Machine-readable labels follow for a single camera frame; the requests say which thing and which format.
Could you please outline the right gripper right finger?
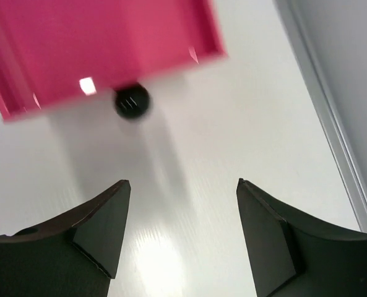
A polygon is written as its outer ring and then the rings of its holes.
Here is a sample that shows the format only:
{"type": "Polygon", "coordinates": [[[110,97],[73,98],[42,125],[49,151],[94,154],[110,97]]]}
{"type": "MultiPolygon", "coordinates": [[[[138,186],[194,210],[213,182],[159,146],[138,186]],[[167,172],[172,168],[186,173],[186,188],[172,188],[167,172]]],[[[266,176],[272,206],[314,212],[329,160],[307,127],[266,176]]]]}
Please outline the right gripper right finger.
{"type": "Polygon", "coordinates": [[[367,296],[367,233],[318,219],[244,179],[236,196],[258,296],[367,296]]]}

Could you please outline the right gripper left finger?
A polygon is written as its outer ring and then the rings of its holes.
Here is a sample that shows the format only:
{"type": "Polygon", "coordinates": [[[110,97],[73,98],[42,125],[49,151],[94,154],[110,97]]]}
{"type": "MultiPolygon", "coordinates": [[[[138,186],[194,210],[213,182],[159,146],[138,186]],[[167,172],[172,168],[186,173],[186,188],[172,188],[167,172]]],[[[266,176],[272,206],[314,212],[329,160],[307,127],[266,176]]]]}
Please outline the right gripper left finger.
{"type": "Polygon", "coordinates": [[[52,219],[0,235],[0,296],[107,296],[130,194],[120,180],[52,219]]]}

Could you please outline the pink drawer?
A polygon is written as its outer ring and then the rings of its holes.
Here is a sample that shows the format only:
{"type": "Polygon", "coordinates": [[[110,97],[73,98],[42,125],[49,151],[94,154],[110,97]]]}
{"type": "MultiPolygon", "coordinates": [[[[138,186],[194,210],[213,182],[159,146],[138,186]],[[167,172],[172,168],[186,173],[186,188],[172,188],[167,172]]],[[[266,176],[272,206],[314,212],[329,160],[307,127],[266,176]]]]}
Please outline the pink drawer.
{"type": "Polygon", "coordinates": [[[224,55],[211,1],[0,1],[0,114],[14,121],[224,55]]]}

